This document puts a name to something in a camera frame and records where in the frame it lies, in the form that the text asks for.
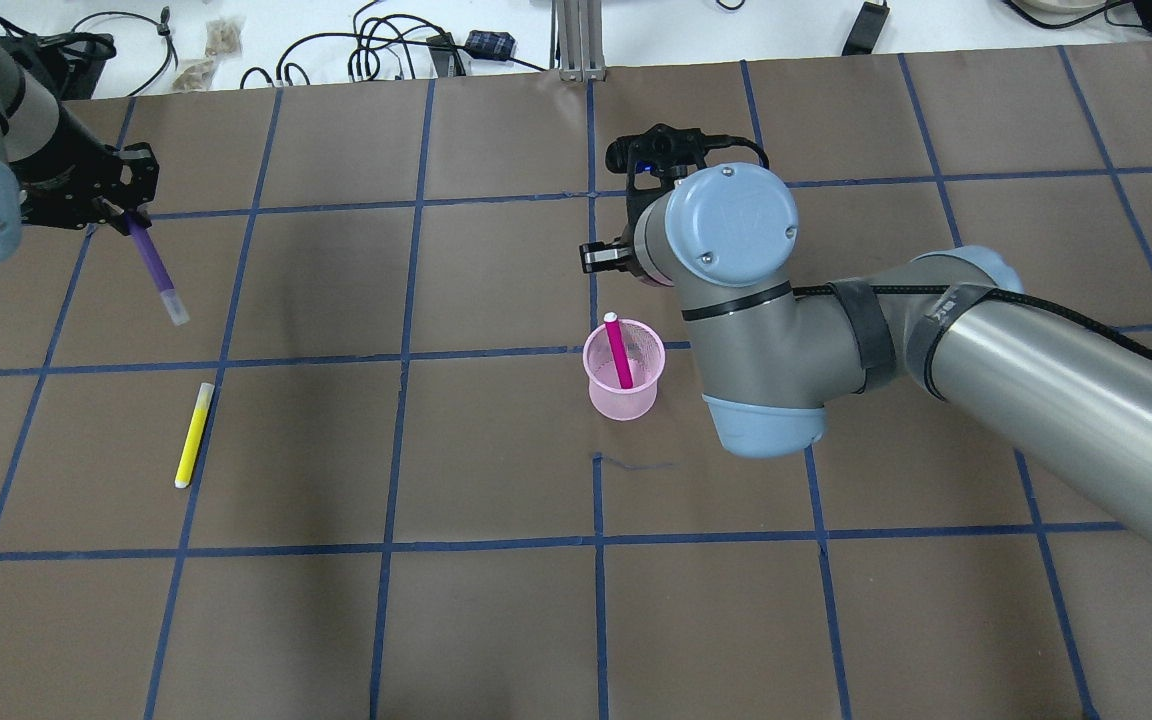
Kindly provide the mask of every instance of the pink cup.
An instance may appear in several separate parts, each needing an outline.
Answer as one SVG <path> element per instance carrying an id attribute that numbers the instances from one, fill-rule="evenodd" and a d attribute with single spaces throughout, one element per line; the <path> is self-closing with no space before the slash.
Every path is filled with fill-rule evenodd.
<path id="1" fill-rule="evenodd" d="M 613 420 L 634 420 L 655 402 L 657 381 L 664 371 L 664 342 L 652 328 L 626 318 L 621 318 L 621 334 L 626 338 L 626 355 L 634 377 L 630 389 L 621 389 L 604 325 L 585 338 L 581 358 L 589 376 L 589 400 L 594 409 Z"/>

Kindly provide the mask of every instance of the white surface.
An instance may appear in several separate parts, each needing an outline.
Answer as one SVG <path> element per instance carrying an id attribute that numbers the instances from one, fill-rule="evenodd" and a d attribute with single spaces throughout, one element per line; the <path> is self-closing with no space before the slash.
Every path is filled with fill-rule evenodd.
<path id="1" fill-rule="evenodd" d="M 998 0 L 888 0 L 890 16 L 876 53 L 922 53 L 937 50 L 1089 45 L 1098 41 L 1149 40 L 1142 29 L 1111 26 L 1092 18 L 1079 26 L 1048 31 L 1030 26 Z M 243 55 L 225 60 L 212 90 L 232 90 L 251 65 L 273 74 L 274 62 L 297 38 L 314 32 L 349 32 L 349 18 L 362 0 L 177 0 L 172 28 L 180 59 L 202 56 L 207 20 L 242 17 Z M 162 1 L 146 0 L 0 0 L 0 13 L 40 35 L 68 31 L 74 21 L 99 10 L 131 10 L 157 18 Z M 604 55 L 616 65 L 719 63 L 727 60 L 836 55 L 859 12 L 861 0 L 746 0 L 730 13 L 713 0 L 604 0 Z M 471 29 L 511 32 L 516 55 L 548 67 L 550 0 L 384 0 L 367 14 L 410 13 L 447 28 L 457 41 Z M 1119 22 L 1137 22 L 1130 6 L 1112 13 Z M 1068 15 L 1047 15 L 1068 18 Z M 101 18 L 83 29 L 114 35 L 119 55 L 105 66 L 96 97 L 127 94 L 162 61 L 156 30 L 131 18 Z M 294 51 L 314 83 L 347 82 L 349 38 L 324 38 Z M 397 66 L 388 53 L 384 77 Z M 417 74 L 429 77 L 429 52 L 412 47 Z M 471 74 L 529 73 L 510 65 L 475 61 Z M 168 92 L 174 73 L 146 94 Z"/>

